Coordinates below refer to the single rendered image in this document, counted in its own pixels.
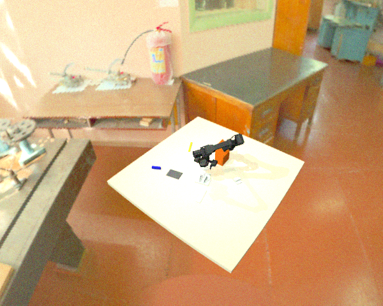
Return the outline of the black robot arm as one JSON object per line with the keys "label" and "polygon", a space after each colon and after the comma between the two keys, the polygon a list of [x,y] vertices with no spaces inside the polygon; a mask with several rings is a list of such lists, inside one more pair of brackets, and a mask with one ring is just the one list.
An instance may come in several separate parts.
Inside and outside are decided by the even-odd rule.
{"label": "black robot arm", "polygon": [[[232,138],[234,139],[232,140]],[[203,147],[200,147],[199,150],[193,151],[193,156],[194,158],[201,157],[201,156],[210,156],[213,152],[215,152],[218,149],[223,149],[224,152],[227,150],[231,151],[233,150],[236,146],[244,144],[243,140],[243,135],[241,134],[236,134],[233,135],[231,138],[227,139],[224,142],[217,143],[216,145],[205,145]],[[202,157],[200,158],[200,167],[206,167],[209,165],[208,160],[205,158],[203,159]]]}

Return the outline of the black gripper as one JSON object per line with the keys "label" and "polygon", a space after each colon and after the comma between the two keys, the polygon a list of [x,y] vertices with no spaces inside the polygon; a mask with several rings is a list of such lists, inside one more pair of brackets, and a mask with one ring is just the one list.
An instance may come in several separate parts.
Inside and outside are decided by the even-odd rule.
{"label": "black gripper", "polygon": [[[201,157],[197,157],[197,158],[194,159],[194,161],[195,161],[196,163],[198,163],[199,165],[200,165],[200,158],[201,158]],[[215,159],[214,159],[214,160],[209,160],[209,159],[210,159],[209,156],[207,156],[207,157],[205,157],[205,156],[203,157],[203,156],[202,156],[202,158],[203,158],[203,159],[206,158],[206,159],[208,160],[208,162],[211,163],[211,165],[210,165],[210,170],[211,170],[212,167],[216,167],[216,165],[217,165],[217,163],[218,163],[218,161],[215,160]]]}

